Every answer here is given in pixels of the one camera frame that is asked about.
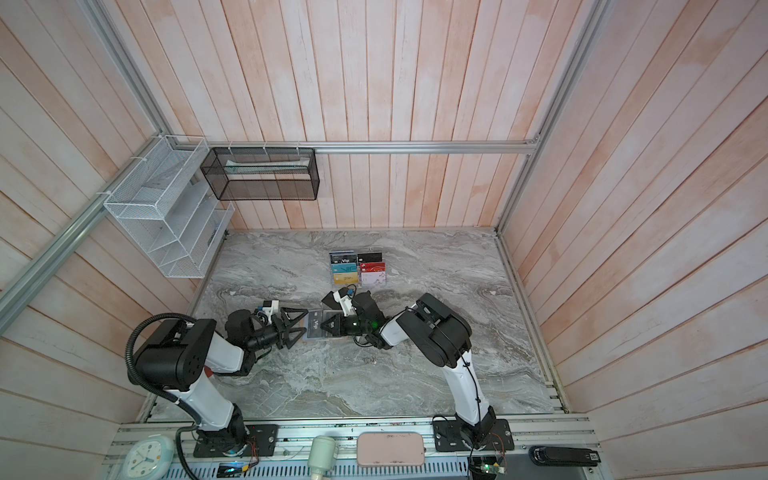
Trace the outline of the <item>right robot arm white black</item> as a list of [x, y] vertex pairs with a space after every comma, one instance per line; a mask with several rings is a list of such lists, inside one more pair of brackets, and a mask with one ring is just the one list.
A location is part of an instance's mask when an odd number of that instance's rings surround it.
[[358, 293], [352, 286], [329, 292], [322, 304], [335, 312], [321, 324], [334, 338], [351, 337], [362, 348], [379, 350], [405, 341], [413, 343], [443, 370], [462, 441], [474, 449], [484, 445], [496, 424], [496, 414], [474, 370], [472, 329], [467, 320], [429, 293], [392, 317], [383, 314], [369, 291]]

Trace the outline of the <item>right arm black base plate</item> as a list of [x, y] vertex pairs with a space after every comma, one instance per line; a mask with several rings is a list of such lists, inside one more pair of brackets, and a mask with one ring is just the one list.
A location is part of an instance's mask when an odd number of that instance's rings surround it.
[[435, 418], [432, 429], [438, 452], [508, 452], [514, 449], [511, 428], [504, 419], [495, 419], [493, 423], [483, 420], [470, 426], [461, 419]]

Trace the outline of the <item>dark grey credit card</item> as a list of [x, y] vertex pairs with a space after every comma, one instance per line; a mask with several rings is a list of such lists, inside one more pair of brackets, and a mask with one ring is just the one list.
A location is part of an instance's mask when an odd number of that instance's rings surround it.
[[322, 310], [309, 311], [305, 323], [307, 329], [305, 334], [306, 340], [320, 340], [326, 338], [321, 328], [321, 323], [324, 320], [324, 312]]

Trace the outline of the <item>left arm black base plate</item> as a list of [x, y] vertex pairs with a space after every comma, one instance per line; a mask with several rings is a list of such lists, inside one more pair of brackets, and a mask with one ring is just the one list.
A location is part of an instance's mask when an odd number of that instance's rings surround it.
[[244, 424], [219, 431], [198, 430], [193, 457], [271, 457], [278, 429], [277, 424]]

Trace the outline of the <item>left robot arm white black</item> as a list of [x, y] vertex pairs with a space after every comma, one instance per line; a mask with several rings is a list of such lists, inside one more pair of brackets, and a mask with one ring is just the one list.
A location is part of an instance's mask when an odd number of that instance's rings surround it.
[[141, 322], [124, 353], [129, 381], [179, 406], [192, 418], [203, 445], [225, 456], [242, 453], [250, 432], [241, 409], [226, 399], [210, 376], [246, 376], [274, 348], [290, 349], [306, 329], [302, 308], [267, 301], [253, 311], [236, 310], [217, 332], [214, 319], [162, 313]]

